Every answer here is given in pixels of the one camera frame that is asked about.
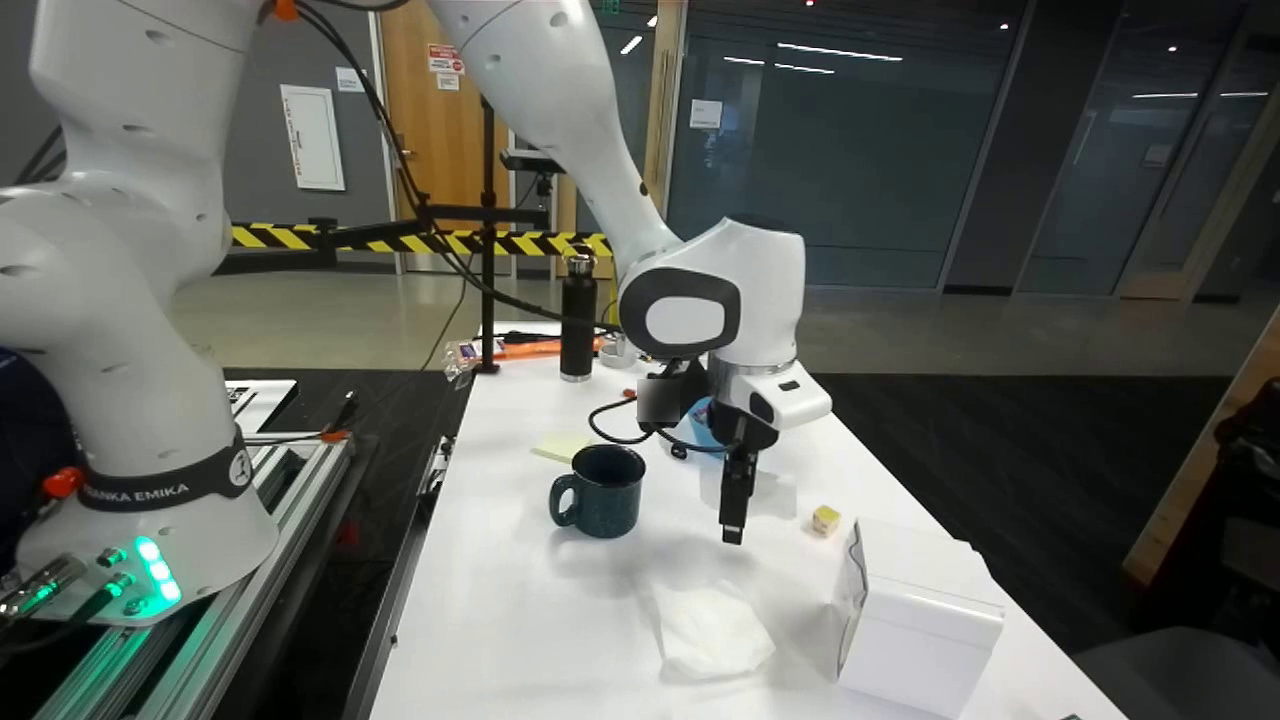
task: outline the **white napkin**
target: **white napkin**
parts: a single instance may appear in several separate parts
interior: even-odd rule
[[[753,605],[714,587],[651,583],[662,681],[706,684],[753,676],[772,660],[772,637]]]

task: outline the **gray carpet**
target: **gray carpet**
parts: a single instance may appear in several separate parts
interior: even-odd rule
[[[1068,654],[1130,631],[1118,573],[1226,379],[820,375],[855,435]]]

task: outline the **yellow and black caution tape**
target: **yellow and black caution tape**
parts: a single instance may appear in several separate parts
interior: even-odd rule
[[[319,252],[319,247],[349,247],[349,252],[377,252],[377,256],[481,256],[481,234],[400,234],[400,236],[371,236],[371,240],[340,240],[330,243],[316,225],[232,225],[232,243],[248,252]],[[605,234],[496,234],[490,256],[610,256]]]

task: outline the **white table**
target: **white table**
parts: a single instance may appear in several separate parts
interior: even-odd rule
[[[556,362],[503,366],[472,390],[442,498],[410,578],[396,648],[371,718],[433,720],[898,720],[905,709],[833,688],[833,605],[841,539],[816,539],[800,517],[834,506],[945,532],[894,477],[834,420],[793,432],[765,468],[796,480],[796,521],[753,517],[743,548],[714,545],[706,460],[676,464],[645,445],[638,526],[625,539],[583,539],[549,521],[549,483],[565,471],[533,445],[587,435],[587,410],[645,390],[594,366],[568,384]],[[775,666],[753,681],[662,684],[651,581],[706,581],[754,608]],[[966,720],[1118,718],[1088,676],[992,583],[1006,623],[966,704]]]

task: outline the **dark blue mug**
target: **dark blue mug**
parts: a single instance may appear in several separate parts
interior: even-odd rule
[[[587,538],[626,538],[638,517],[645,460],[620,445],[587,445],[572,456],[572,477],[560,477],[549,498],[550,521]]]

